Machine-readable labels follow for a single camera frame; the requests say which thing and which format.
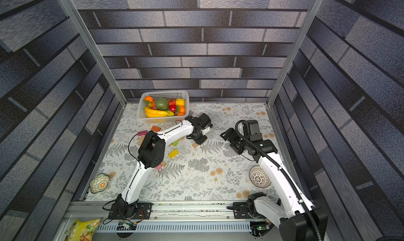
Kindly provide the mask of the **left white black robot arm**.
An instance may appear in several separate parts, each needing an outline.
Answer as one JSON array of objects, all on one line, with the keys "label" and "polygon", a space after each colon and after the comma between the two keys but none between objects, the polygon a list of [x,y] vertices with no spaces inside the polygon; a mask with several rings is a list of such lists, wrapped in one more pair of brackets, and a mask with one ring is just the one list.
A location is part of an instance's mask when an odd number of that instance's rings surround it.
[{"label": "left white black robot arm", "polygon": [[141,146],[138,149],[138,156],[135,158],[139,168],[133,173],[127,186],[118,194],[109,210],[110,220],[130,220],[141,210],[137,202],[150,172],[164,160],[167,146],[183,137],[202,145],[206,140],[206,134],[213,127],[211,119],[205,113],[199,117],[188,116],[179,124],[160,131],[147,132]]}]

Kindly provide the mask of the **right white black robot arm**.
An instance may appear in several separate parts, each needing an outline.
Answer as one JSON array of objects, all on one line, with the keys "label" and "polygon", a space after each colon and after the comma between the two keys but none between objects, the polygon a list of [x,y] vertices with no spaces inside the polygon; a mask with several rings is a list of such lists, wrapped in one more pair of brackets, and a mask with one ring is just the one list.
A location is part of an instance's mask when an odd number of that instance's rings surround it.
[{"label": "right white black robot arm", "polygon": [[221,133],[221,138],[239,155],[244,151],[259,164],[272,182],[281,204],[264,193],[249,195],[245,208],[251,217],[264,217],[279,229],[284,241],[322,241],[328,216],[316,208],[303,194],[284,167],[277,148],[264,140],[256,120],[240,120],[234,128]]}]

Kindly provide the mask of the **green block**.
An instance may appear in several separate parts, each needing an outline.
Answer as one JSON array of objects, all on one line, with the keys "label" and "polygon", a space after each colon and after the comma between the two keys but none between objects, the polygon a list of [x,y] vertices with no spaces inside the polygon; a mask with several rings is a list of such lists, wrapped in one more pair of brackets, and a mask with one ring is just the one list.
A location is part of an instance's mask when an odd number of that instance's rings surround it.
[{"label": "green block", "polygon": [[180,141],[180,139],[178,139],[178,140],[176,140],[176,141],[174,141],[174,142],[172,142],[172,146],[177,146],[178,145],[178,143],[179,143],[179,141]]}]

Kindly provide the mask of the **yellow block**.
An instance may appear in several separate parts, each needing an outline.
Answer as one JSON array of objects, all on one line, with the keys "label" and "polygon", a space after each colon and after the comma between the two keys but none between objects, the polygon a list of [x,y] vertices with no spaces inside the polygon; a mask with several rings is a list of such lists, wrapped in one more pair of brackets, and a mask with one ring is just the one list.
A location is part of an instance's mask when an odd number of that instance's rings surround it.
[{"label": "yellow block", "polygon": [[170,158],[174,158],[179,154],[179,151],[177,149],[173,150],[172,152],[169,153]]}]

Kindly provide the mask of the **yellow toy pepper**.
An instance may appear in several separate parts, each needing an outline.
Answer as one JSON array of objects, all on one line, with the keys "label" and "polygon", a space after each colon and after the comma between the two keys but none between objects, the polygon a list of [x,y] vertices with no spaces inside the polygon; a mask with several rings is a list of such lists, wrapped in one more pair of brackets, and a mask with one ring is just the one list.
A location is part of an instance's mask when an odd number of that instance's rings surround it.
[{"label": "yellow toy pepper", "polygon": [[185,107],[185,100],[184,99],[177,99],[175,102],[176,106],[183,106]]}]

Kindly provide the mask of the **white perforated bowl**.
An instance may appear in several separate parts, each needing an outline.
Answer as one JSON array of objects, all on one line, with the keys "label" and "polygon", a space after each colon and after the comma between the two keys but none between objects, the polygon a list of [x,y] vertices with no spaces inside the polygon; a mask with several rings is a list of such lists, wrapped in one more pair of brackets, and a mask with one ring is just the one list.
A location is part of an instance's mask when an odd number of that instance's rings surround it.
[{"label": "white perforated bowl", "polygon": [[266,172],[259,166],[254,166],[249,171],[249,179],[258,188],[267,188],[271,185],[271,180]]}]

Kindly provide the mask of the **orange block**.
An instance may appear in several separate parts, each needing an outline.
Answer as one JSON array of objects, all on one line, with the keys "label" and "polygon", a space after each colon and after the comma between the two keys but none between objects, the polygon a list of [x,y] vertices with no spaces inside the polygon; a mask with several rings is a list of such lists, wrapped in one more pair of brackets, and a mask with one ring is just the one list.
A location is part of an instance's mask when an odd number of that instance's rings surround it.
[{"label": "orange block", "polygon": [[157,126],[152,126],[151,130],[154,131],[154,132],[160,132],[162,129],[160,127],[157,127]]}]

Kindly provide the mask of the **green toy mango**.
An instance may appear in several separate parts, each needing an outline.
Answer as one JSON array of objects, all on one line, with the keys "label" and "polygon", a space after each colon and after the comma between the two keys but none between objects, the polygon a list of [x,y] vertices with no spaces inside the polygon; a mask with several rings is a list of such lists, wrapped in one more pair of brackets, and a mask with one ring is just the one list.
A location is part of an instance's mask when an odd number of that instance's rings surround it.
[{"label": "green toy mango", "polygon": [[159,98],[155,99],[154,103],[155,103],[155,107],[158,110],[161,110],[161,111],[169,110],[168,100],[163,97],[159,97]]}]

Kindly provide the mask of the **white plastic basket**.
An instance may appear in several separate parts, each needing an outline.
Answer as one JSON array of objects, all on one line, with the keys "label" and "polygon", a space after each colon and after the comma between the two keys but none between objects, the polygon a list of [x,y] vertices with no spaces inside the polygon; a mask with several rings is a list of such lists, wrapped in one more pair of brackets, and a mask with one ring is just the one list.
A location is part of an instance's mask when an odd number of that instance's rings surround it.
[{"label": "white plastic basket", "polygon": [[140,97],[137,118],[148,124],[182,121],[189,108],[187,91],[146,92]]}]

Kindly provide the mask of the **yellow toy banana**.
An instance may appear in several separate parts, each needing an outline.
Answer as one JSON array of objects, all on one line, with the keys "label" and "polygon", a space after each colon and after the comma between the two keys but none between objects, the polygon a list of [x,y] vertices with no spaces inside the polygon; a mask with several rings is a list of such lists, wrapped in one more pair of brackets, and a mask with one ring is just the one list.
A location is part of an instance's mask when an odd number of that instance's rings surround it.
[{"label": "yellow toy banana", "polygon": [[170,117],[174,116],[174,113],[172,111],[163,111],[163,110],[158,110],[158,109],[152,109],[148,106],[144,108],[146,117]]}]

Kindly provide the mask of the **wood block near blue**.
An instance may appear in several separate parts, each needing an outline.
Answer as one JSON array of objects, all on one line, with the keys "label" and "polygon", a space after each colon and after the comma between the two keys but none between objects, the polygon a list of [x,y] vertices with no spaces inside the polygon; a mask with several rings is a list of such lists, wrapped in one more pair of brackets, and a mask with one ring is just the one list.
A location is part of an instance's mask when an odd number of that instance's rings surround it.
[{"label": "wood block near blue", "polygon": [[144,139],[145,139],[145,135],[142,135],[141,137],[138,138],[138,146],[142,145]]}]

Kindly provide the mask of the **purple block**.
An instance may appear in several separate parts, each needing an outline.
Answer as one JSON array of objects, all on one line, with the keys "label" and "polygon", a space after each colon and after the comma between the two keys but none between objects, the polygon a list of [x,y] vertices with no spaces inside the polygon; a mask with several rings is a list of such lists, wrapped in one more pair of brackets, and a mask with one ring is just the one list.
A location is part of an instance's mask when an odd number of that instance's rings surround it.
[{"label": "purple block", "polygon": [[138,136],[143,136],[143,135],[146,135],[147,133],[148,133],[147,130],[143,130],[143,131],[138,132],[137,135]]}]

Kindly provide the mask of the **orange toy fruit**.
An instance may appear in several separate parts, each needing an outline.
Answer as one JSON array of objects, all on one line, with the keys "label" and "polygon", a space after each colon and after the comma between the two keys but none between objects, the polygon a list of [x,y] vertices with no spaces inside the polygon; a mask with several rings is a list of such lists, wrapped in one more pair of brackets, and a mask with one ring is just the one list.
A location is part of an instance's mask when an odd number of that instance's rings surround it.
[{"label": "orange toy fruit", "polygon": [[154,101],[154,99],[151,96],[147,96],[144,98],[144,101],[147,103],[152,103]]}]

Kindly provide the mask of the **patterned ceramic bowl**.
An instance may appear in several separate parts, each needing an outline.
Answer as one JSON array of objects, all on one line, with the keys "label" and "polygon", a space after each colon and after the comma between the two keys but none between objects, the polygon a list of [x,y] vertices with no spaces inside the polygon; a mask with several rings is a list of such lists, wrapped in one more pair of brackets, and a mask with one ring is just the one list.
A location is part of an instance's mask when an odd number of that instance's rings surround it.
[{"label": "patterned ceramic bowl", "polygon": [[98,174],[89,184],[90,192],[96,194],[104,191],[109,183],[110,177],[105,174]]}]

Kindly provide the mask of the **green snack bag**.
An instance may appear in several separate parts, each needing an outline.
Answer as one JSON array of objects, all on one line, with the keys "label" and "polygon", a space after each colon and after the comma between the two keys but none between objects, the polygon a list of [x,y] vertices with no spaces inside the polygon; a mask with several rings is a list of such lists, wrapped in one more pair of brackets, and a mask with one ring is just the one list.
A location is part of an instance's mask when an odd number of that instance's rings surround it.
[{"label": "green snack bag", "polygon": [[75,220],[64,241],[92,241],[100,219],[82,222]]}]

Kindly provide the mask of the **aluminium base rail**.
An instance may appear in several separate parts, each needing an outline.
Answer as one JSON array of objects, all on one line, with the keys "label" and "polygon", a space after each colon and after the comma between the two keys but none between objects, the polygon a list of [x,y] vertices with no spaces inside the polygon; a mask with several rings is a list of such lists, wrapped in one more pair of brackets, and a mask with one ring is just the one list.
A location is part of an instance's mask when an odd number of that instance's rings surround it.
[{"label": "aluminium base rail", "polygon": [[262,241],[281,240],[277,227],[263,217],[231,210],[231,201],[140,202],[132,220],[108,220],[106,202],[72,202],[55,234],[63,241],[75,220],[99,219],[95,241]]}]

